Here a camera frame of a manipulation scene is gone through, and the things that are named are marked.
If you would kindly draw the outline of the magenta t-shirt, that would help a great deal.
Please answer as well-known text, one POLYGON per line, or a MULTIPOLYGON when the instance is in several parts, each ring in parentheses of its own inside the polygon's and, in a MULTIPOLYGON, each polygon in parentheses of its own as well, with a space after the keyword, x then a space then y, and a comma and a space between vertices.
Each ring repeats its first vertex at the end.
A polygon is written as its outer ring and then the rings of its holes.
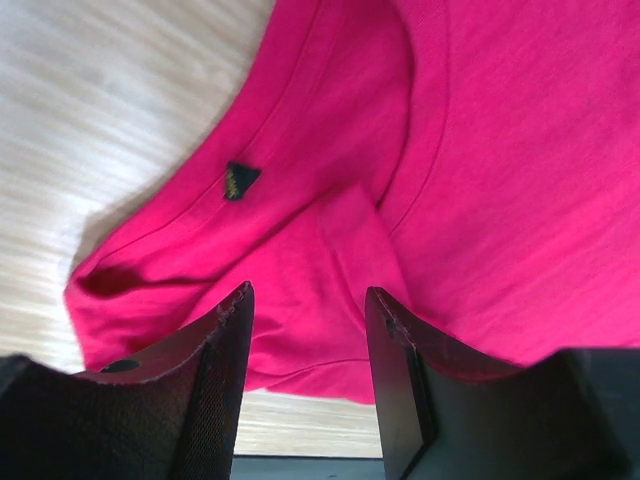
POLYGON ((638 3, 278 2, 226 115, 65 301, 99 370, 243 282, 250 390, 372 403, 372 286, 517 364, 637 346, 638 3))

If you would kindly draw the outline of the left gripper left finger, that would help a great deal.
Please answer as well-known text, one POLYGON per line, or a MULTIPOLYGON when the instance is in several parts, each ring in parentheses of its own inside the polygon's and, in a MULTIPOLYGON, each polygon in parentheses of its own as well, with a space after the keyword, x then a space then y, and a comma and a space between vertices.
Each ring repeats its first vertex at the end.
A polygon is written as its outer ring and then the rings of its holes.
POLYGON ((164 340, 98 372, 1 360, 5 479, 227 479, 254 318, 241 284, 164 340))

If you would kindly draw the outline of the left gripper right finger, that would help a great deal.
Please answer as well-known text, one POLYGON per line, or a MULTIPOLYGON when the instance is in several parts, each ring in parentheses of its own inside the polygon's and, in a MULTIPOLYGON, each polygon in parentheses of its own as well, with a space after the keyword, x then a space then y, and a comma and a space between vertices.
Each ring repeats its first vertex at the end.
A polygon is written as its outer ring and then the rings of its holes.
POLYGON ((518 367, 366 295, 389 479, 635 479, 639 353, 565 349, 518 367))

